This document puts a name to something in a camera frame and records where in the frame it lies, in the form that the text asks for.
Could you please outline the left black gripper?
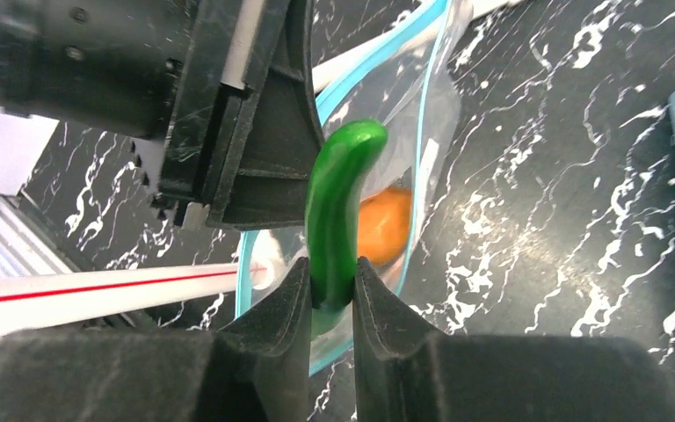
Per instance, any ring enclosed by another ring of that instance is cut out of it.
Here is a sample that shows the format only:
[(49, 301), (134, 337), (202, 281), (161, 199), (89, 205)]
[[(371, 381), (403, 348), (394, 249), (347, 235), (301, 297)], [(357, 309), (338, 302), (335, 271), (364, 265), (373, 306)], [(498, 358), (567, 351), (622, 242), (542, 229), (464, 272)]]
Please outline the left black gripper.
[(205, 190), (263, 1), (0, 1), (0, 108), (135, 138), (151, 204), (223, 227)]

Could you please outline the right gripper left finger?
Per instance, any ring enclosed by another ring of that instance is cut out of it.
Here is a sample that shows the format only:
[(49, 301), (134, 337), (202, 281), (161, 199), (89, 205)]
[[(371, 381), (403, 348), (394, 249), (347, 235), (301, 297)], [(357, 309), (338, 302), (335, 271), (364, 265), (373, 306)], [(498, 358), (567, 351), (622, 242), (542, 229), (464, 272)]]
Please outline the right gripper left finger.
[(218, 331), (66, 331), (0, 341), (0, 421), (303, 421), (308, 261)]

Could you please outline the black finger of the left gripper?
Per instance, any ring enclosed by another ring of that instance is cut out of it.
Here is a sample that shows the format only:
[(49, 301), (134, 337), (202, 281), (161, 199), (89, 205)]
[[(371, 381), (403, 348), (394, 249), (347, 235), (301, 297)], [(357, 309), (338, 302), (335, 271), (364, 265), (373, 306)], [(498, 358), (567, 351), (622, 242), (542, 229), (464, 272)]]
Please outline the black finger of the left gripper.
[(246, 1), (223, 67), (230, 90), (207, 174), (207, 226), (304, 222), (323, 144), (310, 62), (313, 2)]

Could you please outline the orange fruit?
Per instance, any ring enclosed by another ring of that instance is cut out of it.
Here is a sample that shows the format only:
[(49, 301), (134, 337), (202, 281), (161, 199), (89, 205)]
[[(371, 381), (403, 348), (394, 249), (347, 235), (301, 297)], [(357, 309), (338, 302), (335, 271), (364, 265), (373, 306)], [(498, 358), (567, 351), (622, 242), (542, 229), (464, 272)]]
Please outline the orange fruit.
[(404, 250), (411, 222), (412, 193), (391, 186), (360, 202), (357, 251), (373, 266), (384, 266)]

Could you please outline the clear zip top bag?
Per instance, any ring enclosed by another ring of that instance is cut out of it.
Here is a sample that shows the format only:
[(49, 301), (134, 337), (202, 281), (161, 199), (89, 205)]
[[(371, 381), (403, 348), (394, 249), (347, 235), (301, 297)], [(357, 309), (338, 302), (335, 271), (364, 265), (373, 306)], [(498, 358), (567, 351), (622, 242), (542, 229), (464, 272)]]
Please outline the clear zip top bag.
[[(390, 186), (410, 189), (409, 240), (388, 264), (374, 265), (397, 294), (460, 120), (461, 94), (447, 63), (482, 9), (473, 4), (423, 1), (394, 29), (314, 68), (314, 87), (320, 91), (316, 107), (325, 135), (356, 119), (379, 120), (388, 129), (388, 144), (367, 176), (361, 199)], [(235, 316), (270, 294), (306, 252), (303, 225), (245, 231), (239, 244)], [(339, 316), (332, 330), (313, 334), (309, 375), (352, 346), (350, 308)]]

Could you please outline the green chili pepper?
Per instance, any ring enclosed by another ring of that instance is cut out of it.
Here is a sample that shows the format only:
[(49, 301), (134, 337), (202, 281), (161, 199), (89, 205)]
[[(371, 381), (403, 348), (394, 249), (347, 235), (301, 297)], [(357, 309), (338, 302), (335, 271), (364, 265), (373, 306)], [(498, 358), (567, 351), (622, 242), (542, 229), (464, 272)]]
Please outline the green chili pepper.
[(353, 298), (360, 194), (388, 140), (376, 120), (355, 120), (328, 137), (312, 169), (305, 236), (312, 337), (334, 329)]

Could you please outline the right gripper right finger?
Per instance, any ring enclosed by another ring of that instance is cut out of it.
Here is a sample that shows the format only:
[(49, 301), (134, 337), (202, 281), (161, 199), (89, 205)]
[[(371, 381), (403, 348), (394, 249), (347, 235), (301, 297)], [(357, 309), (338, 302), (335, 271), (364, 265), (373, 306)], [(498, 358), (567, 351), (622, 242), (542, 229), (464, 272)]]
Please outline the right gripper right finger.
[(675, 421), (675, 388), (625, 338), (448, 335), (357, 264), (361, 421)]

